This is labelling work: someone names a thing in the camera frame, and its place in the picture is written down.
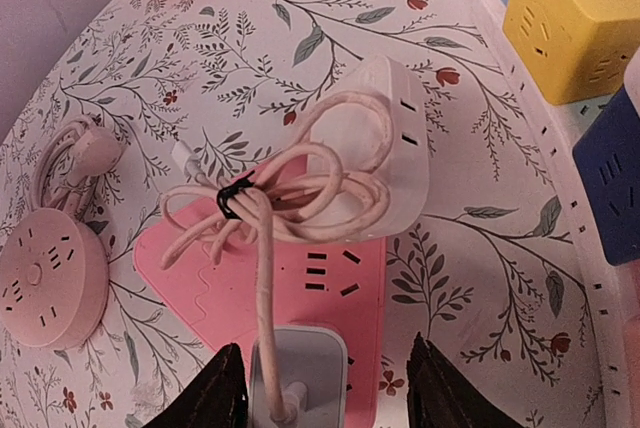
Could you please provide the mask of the pink power strip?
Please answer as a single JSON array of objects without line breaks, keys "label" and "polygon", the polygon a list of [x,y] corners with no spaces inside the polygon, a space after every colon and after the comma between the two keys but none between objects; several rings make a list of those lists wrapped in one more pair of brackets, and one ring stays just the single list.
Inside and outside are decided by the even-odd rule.
[{"label": "pink power strip", "polygon": [[[271,427],[257,346],[257,249],[233,237],[219,265],[202,242],[168,269],[161,258],[179,235],[166,221],[146,229],[134,266],[168,308],[209,348],[241,349],[249,424]],[[297,427],[371,427],[376,418],[384,321],[385,239],[275,246],[274,319],[281,385],[306,387]]]}]

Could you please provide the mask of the white plug adapter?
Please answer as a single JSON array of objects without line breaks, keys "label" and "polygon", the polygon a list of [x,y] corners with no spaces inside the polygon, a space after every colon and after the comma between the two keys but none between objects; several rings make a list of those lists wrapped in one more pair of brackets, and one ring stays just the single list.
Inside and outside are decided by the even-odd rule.
[{"label": "white plug adapter", "polygon": [[396,235],[417,220],[427,199],[426,91],[420,78],[405,65],[378,55],[361,62],[323,99],[327,101],[342,92],[376,99],[388,116],[381,118],[357,102],[342,102],[314,122],[310,140],[334,150],[347,172],[363,172],[374,156],[381,154],[382,161],[372,176],[389,191],[385,214],[371,226],[358,228],[343,239],[361,242]]}]

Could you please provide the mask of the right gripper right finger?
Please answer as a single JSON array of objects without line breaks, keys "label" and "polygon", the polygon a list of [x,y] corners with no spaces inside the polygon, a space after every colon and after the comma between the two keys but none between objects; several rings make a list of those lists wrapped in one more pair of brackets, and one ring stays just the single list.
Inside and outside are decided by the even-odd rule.
[{"label": "right gripper right finger", "polygon": [[406,363],[411,427],[516,427],[431,341],[418,333]]}]

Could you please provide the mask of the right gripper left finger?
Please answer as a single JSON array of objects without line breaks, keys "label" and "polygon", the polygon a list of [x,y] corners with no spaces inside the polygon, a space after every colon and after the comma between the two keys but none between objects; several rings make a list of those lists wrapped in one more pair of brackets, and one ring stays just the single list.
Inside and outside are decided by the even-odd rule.
[{"label": "right gripper left finger", "polygon": [[248,391],[241,349],[220,348],[180,395],[144,428],[245,428]]}]

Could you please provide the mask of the round pink socket with cord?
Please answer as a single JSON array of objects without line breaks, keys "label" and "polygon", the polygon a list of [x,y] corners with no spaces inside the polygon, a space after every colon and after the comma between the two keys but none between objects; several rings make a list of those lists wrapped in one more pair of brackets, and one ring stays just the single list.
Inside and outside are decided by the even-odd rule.
[{"label": "round pink socket with cord", "polygon": [[90,117],[71,120],[45,147],[29,192],[29,214],[1,252],[1,323],[29,348],[83,344],[107,305],[109,268],[99,236],[81,219],[96,179],[122,147]]}]

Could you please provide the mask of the white charger with cable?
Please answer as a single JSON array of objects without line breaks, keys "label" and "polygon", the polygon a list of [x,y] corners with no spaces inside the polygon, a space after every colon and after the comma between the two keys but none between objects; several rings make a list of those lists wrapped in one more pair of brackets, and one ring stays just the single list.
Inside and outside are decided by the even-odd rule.
[{"label": "white charger with cable", "polygon": [[[386,108],[366,94],[342,92],[319,102],[291,144],[272,158],[258,175],[247,174],[218,188],[197,176],[193,185],[166,192],[160,201],[164,219],[180,230],[180,236],[162,255],[160,267],[169,269],[197,240],[209,246],[209,258],[221,260],[228,239],[237,231],[242,240],[257,246],[256,310],[258,348],[267,408],[277,424],[299,419],[302,399],[281,385],[276,358],[273,315],[274,244],[342,242],[358,228],[378,221],[389,206],[389,191],[372,176],[382,161],[376,154],[363,172],[347,172],[337,153],[310,140],[314,122],[327,110],[346,101],[357,102],[388,116]],[[190,226],[181,225],[170,213],[171,198],[194,195],[215,200],[218,211]]]}]

